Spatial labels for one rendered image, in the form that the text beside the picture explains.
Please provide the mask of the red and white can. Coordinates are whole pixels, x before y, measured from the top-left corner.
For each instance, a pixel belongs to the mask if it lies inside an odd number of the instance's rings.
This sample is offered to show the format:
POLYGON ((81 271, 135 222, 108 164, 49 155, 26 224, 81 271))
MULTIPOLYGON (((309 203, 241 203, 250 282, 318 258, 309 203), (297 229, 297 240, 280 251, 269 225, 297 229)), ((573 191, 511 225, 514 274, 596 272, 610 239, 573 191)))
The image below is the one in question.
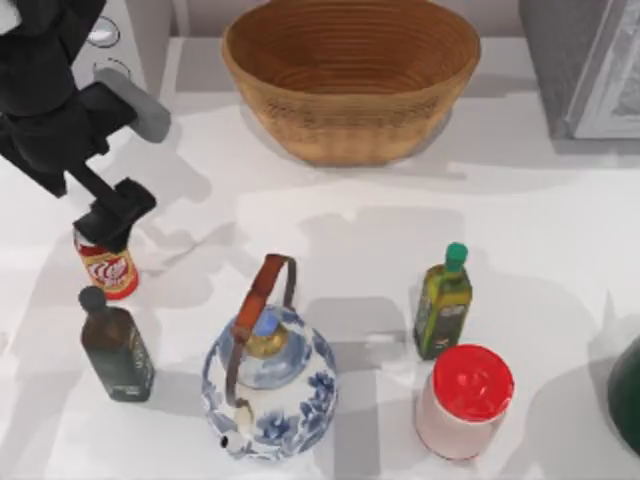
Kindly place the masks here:
POLYGON ((128 249, 113 253, 73 230, 73 242, 91 282, 108 300, 122 300, 135 292, 139 273, 128 249))

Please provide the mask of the dark green round object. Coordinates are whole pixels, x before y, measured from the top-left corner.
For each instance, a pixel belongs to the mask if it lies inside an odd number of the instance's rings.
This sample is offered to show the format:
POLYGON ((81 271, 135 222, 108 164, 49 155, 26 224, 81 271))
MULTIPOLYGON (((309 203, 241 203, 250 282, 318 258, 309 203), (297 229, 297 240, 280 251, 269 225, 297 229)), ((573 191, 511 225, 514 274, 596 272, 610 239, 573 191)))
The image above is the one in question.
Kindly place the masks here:
POLYGON ((616 359, 607 382, 611 421, 640 457, 640 335, 616 359))

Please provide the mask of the blue and white teapot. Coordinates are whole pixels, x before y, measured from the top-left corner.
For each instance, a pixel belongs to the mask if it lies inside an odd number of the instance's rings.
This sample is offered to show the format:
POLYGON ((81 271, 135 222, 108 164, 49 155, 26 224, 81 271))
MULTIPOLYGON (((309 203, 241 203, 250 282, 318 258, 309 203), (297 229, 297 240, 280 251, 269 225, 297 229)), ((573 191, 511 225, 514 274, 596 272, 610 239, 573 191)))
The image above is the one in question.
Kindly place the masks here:
POLYGON ((238 313, 213 342, 201 398, 220 447, 275 462, 314 447, 338 402, 331 346, 296 312, 296 261, 268 254, 238 313))

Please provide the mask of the dark brown bottle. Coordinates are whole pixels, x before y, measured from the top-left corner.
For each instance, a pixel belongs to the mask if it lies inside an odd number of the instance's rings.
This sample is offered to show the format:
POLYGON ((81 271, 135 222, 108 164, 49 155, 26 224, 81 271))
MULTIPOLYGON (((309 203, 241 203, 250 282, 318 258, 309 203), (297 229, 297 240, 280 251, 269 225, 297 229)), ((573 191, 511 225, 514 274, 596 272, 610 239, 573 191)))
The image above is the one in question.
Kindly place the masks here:
POLYGON ((86 313, 81 344, 108 396, 117 402, 147 401, 155 368, 131 313, 110 305, 96 286, 83 288, 78 300, 86 313))

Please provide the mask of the green bottle with green cap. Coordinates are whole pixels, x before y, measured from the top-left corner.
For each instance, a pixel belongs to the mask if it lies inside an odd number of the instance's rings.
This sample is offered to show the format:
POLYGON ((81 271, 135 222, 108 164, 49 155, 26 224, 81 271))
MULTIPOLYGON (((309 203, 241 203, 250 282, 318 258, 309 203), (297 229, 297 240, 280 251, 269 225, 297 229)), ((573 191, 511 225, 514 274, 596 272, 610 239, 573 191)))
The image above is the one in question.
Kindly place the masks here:
POLYGON ((450 243, 444 262, 425 274, 413 328, 417 352, 424 360, 436 359, 459 341, 472 301, 467 255, 464 244, 450 243))

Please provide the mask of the white jar with red lid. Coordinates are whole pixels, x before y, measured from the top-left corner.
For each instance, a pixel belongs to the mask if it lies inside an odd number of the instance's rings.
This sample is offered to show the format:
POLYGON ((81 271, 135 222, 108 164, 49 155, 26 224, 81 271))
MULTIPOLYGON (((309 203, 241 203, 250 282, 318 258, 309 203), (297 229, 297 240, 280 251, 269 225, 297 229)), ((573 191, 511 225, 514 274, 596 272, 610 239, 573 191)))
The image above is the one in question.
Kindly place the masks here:
POLYGON ((453 461, 482 454, 502 424, 515 390, 510 368, 492 350, 461 344, 436 359, 416 404, 423 444, 453 461))

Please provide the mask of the pale microwave oven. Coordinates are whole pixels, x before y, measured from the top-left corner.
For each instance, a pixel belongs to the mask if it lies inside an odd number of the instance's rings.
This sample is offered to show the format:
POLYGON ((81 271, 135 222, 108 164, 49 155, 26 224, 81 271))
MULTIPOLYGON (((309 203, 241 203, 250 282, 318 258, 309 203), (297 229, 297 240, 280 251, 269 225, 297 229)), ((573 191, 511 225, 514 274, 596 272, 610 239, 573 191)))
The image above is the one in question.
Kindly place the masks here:
POLYGON ((100 16, 117 23, 120 41, 108 49, 96 48, 86 42, 72 67, 76 84, 84 87, 91 83, 94 80, 93 62, 112 57, 131 69, 131 81, 158 97, 170 40, 172 0, 106 0, 100 16))

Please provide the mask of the round silver microwave knob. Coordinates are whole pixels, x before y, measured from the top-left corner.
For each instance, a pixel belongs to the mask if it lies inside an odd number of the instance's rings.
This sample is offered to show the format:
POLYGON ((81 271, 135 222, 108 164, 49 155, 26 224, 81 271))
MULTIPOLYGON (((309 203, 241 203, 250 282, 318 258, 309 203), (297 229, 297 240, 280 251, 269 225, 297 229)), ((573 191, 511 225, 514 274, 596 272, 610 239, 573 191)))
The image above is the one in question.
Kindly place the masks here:
POLYGON ((108 49, 114 47, 121 38, 121 32, 117 23, 109 17, 100 16, 92 30, 87 42, 96 48, 108 49))
POLYGON ((124 75, 129 80, 133 79, 131 69, 123 61, 116 58, 107 57, 93 62, 93 74, 95 79, 100 77, 103 70, 114 70, 124 75))

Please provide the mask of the brown woven basket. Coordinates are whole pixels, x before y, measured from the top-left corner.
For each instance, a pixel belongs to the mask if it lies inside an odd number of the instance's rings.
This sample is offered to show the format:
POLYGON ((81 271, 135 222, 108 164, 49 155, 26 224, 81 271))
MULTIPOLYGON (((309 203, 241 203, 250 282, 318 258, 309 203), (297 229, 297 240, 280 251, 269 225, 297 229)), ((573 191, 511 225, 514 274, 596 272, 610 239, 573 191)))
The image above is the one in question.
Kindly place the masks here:
POLYGON ((286 152, 315 166, 381 166, 432 135, 481 42, 432 0, 268 0, 228 26, 221 53, 286 152))

